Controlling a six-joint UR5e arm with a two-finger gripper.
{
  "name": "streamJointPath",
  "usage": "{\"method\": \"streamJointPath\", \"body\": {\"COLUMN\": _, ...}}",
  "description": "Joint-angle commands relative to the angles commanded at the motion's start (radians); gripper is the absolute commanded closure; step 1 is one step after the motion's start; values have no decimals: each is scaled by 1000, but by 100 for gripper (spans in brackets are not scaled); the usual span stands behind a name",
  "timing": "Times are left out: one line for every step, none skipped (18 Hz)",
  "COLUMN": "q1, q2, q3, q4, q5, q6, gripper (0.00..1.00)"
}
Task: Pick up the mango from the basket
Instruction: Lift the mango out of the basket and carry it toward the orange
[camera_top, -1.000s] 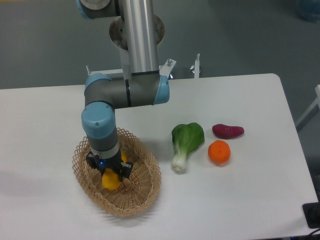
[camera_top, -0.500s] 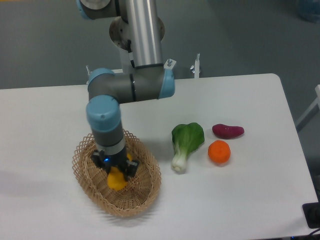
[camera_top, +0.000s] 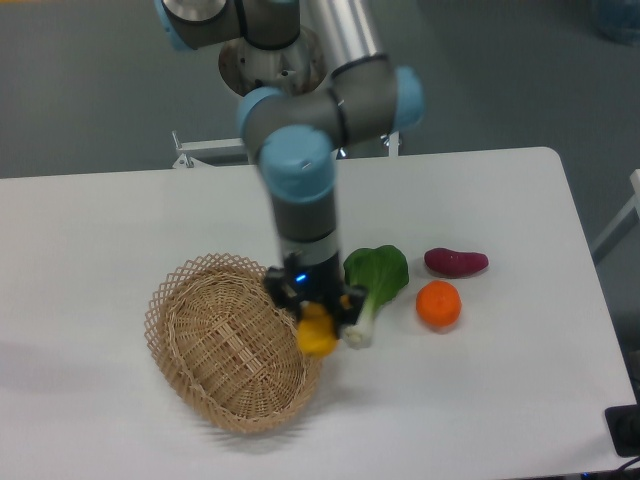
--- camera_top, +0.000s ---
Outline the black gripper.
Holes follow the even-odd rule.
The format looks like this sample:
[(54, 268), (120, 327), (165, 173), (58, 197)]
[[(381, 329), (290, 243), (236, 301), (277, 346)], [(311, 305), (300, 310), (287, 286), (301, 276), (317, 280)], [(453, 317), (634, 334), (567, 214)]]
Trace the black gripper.
[(339, 254), (311, 265), (289, 254), (284, 269), (269, 267), (263, 286), (276, 308), (285, 309), (296, 320), (302, 318), (302, 303), (318, 303), (333, 314), (337, 328), (355, 325), (368, 296), (366, 287), (344, 284)]

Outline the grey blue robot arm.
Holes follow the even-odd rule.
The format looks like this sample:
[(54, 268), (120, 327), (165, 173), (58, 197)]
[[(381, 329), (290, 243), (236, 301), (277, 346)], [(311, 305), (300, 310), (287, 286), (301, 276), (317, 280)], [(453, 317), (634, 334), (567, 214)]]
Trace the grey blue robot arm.
[(297, 319), (322, 306), (333, 328), (354, 325), (365, 291), (341, 272), (334, 152), (418, 124), (424, 91), (408, 67), (394, 67), (365, 1), (309, 5), (329, 66), (329, 85), (282, 88), (274, 72), (255, 76), (237, 130), (258, 167), (274, 212), (283, 264), (268, 270), (275, 305)]

